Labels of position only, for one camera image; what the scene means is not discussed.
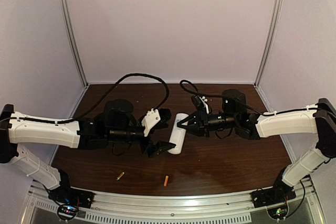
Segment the cable clip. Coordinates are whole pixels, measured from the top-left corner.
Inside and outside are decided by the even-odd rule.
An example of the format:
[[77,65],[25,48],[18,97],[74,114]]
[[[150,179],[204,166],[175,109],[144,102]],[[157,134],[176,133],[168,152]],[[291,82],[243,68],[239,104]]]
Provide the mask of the cable clip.
[[206,113],[209,114],[209,105],[207,104],[208,99],[206,97],[201,97],[201,101],[203,102],[203,105],[206,109]]
[[37,173],[37,172],[40,170],[40,168],[41,168],[41,160],[38,158],[38,166],[37,166],[37,170],[34,171],[34,172],[32,172],[32,173],[27,174],[27,177],[29,177],[29,176],[31,176],[31,175]]

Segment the white bottle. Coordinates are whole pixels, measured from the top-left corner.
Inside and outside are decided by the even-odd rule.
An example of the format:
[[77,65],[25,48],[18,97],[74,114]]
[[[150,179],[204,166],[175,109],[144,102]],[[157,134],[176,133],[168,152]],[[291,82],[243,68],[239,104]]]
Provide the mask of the white bottle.
[[173,144],[176,144],[176,146],[175,146],[175,148],[170,149],[168,151],[171,154],[179,154],[182,151],[182,146],[183,146],[186,130],[177,127],[177,123],[179,121],[185,119],[187,116],[188,115],[184,114],[184,113],[179,113],[179,114],[176,115],[173,130],[172,130],[172,134],[170,135],[170,139],[169,139],[169,142],[173,143]]

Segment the dark wood surface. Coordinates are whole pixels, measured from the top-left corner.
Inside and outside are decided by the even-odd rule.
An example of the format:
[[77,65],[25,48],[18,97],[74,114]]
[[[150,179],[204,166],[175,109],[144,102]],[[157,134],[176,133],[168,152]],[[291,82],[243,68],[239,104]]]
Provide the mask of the dark wood surface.
[[[201,92],[221,94],[226,89],[239,89],[247,103],[259,111],[265,107],[252,85],[199,84]],[[109,85],[91,85],[76,114],[90,108]],[[175,115],[195,111],[190,95],[178,84],[170,84],[171,95],[163,108],[173,114],[170,127],[158,130],[152,140],[169,141]],[[104,103],[116,98],[134,104],[136,118],[156,106],[164,97],[160,84],[123,84],[118,86],[93,112],[103,110]],[[214,112],[221,109],[221,99],[209,99]],[[182,153],[164,153],[157,158],[141,155],[133,145],[123,156],[113,156],[111,147],[81,151],[60,146],[53,166],[65,170],[74,187],[110,193],[148,196],[195,196],[232,193],[271,186],[279,171],[290,164],[286,149],[278,136],[262,140],[244,140],[235,134],[224,140],[212,132],[210,138],[188,135]],[[116,177],[125,172],[120,181]],[[167,187],[163,187],[165,176]]]

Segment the white cylinder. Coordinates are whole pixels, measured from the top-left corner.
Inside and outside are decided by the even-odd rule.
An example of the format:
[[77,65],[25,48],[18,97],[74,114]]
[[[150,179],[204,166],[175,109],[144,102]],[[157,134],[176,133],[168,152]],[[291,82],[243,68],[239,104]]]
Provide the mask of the white cylinder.
[[186,130],[177,127],[177,123],[179,121],[185,119],[187,116],[188,116],[188,114],[184,114],[184,113],[179,113],[179,114],[176,115],[173,130],[172,130],[172,134],[170,135],[170,139],[169,139],[169,142],[173,143],[173,144],[176,144],[176,146],[175,146],[175,148],[170,149],[168,151],[171,154],[179,154],[182,151]]
[[13,157],[9,164],[19,168],[27,177],[39,181],[49,190],[59,187],[60,174],[56,168],[41,161],[22,144],[17,145],[17,152],[19,156]]
[[286,168],[282,176],[282,181],[292,187],[318,168],[323,162],[328,160],[328,157],[325,157],[319,149],[313,146]]

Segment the white arm segment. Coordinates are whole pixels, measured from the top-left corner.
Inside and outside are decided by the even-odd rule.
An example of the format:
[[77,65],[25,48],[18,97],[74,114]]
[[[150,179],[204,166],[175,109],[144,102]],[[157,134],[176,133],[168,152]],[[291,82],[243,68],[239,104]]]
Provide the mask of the white arm segment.
[[[304,111],[288,112],[273,116],[260,116],[256,128],[260,137],[269,137],[291,133],[317,133],[317,127],[313,114],[317,105],[309,105]],[[315,145],[306,151],[293,164],[289,165],[282,175],[282,181],[293,187],[305,176],[317,169],[323,162],[328,161]]]
[[17,145],[17,152],[19,156],[13,157],[9,164],[19,168],[27,177],[39,181],[49,190],[59,187],[60,175],[57,169],[41,161],[22,144]]
[[273,116],[263,116],[258,118],[256,128],[260,137],[269,137],[273,135],[291,134],[291,133],[317,133],[316,122],[313,114],[317,105],[309,105],[304,111],[288,112],[276,114]]
[[[62,121],[61,119],[38,118],[27,116],[19,112],[12,114],[18,118],[36,118],[49,121]],[[10,142],[18,143],[41,143],[58,144],[70,148],[77,148],[80,136],[77,134],[79,123],[77,121],[67,124],[49,124],[24,120],[11,119],[12,128],[8,129]]]
[[286,168],[282,175],[282,181],[286,185],[293,187],[328,160],[329,158],[325,157],[319,149],[312,146],[299,159]]

